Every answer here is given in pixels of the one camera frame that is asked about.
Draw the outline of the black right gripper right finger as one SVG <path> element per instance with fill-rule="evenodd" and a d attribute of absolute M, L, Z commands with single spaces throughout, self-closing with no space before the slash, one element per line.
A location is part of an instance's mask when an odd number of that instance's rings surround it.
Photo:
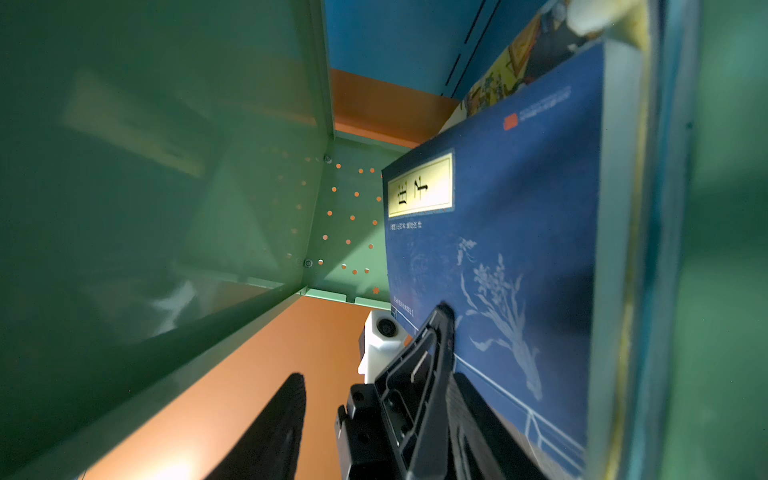
<path fill-rule="evenodd" d="M 464 374 L 451 375 L 446 406 L 457 479 L 545 477 Z"/>

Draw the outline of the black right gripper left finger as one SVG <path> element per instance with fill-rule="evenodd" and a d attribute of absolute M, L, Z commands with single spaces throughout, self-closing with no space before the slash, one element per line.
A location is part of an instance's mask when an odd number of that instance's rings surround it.
<path fill-rule="evenodd" d="M 305 413 L 305 380 L 292 373 L 207 479 L 294 479 Z"/>

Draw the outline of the yellow illustrated Chinese book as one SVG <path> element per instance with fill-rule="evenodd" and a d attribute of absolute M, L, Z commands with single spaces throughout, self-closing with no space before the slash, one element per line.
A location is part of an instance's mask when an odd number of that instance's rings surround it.
<path fill-rule="evenodd" d="M 477 77 L 442 126 L 446 131 L 463 120 L 512 96 L 535 82 L 605 31 L 634 16 L 641 1 L 545 1 Z"/>

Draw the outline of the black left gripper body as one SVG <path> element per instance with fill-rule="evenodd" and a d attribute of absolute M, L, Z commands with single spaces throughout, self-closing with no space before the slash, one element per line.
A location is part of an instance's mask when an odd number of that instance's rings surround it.
<path fill-rule="evenodd" d="M 385 392 L 355 384 L 338 408 L 336 444 L 343 479 L 415 479 L 412 454 L 419 397 L 412 385 Z"/>

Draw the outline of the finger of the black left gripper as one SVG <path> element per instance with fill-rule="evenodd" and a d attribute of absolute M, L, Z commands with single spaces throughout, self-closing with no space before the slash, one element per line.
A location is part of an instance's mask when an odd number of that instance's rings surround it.
<path fill-rule="evenodd" d="M 455 314 L 441 302 L 374 382 L 397 479 L 449 476 L 446 392 L 454 343 Z"/>

